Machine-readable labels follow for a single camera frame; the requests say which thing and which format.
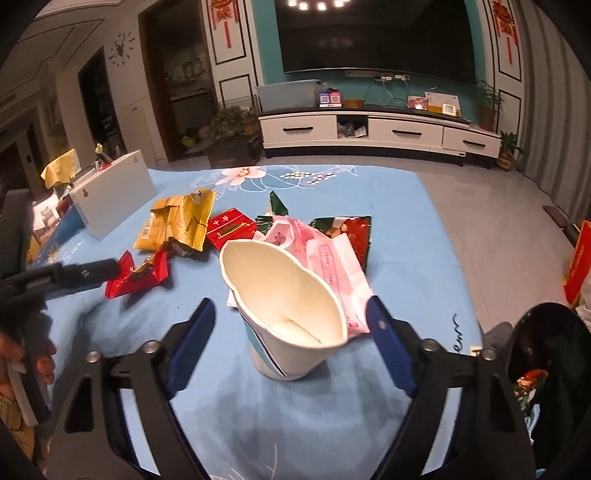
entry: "person's hand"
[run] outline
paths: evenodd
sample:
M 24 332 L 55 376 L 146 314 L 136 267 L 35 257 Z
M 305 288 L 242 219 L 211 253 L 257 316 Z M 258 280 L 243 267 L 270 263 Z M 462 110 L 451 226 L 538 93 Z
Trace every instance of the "person's hand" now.
M 12 401 L 16 400 L 12 385 L 8 380 L 6 360 L 19 362 L 22 360 L 24 354 L 25 352 L 19 344 L 5 333 L 0 332 L 0 397 Z M 51 358 L 51 356 L 55 354 L 56 347 L 48 340 L 46 354 L 39 357 L 37 364 L 35 365 L 37 371 L 41 374 L 47 385 L 51 385 L 55 380 L 53 371 L 56 365 Z

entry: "screw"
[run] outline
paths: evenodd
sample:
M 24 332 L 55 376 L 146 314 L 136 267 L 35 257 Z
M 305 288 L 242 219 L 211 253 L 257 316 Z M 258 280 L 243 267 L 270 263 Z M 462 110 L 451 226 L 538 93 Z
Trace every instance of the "screw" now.
M 145 342 L 142 350 L 144 353 L 156 353 L 160 348 L 160 342 L 156 340 L 150 340 L 149 342 Z
M 102 357 L 100 352 L 94 350 L 93 352 L 90 352 L 88 355 L 86 355 L 86 361 L 90 364 L 95 364 L 100 360 L 100 357 Z
M 423 350 L 427 352 L 436 352 L 437 350 L 439 350 L 439 344 L 436 340 L 433 340 L 431 338 L 424 339 Z
M 484 360 L 493 361 L 496 360 L 496 353 L 494 350 L 490 350 L 489 348 L 485 348 L 482 352 L 480 352 L 482 358 Z

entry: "yellow cloth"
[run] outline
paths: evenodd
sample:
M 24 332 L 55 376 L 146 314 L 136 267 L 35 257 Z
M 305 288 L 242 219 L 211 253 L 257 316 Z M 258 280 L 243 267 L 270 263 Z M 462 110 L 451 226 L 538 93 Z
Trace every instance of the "yellow cloth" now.
M 45 186 L 50 189 L 57 183 L 70 183 L 76 174 L 80 171 L 80 161 L 76 150 L 72 148 L 69 152 L 57 157 L 53 162 L 47 165 L 41 173 L 41 178 L 45 180 Z

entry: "curtain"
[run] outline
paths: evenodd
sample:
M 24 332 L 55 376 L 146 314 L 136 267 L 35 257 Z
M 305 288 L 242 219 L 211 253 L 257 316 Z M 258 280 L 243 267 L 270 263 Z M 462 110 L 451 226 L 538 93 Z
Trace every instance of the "curtain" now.
M 526 72 L 520 169 L 578 224 L 591 200 L 591 82 L 548 16 L 531 0 L 514 4 Z

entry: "plant pot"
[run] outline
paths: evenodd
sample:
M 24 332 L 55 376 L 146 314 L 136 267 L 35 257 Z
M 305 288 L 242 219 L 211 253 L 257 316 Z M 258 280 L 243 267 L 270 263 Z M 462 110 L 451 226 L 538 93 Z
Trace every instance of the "plant pot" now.
M 480 107 L 480 128 L 488 130 L 489 132 L 495 131 L 496 121 L 496 110 L 492 109 L 488 105 Z
M 256 165 L 261 157 L 258 135 L 236 135 L 220 138 L 205 149 L 212 168 Z
M 496 166 L 501 170 L 510 171 L 514 161 L 515 159 L 513 158 L 513 155 L 510 153 L 502 153 L 499 155 L 499 158 L 496 159 Z

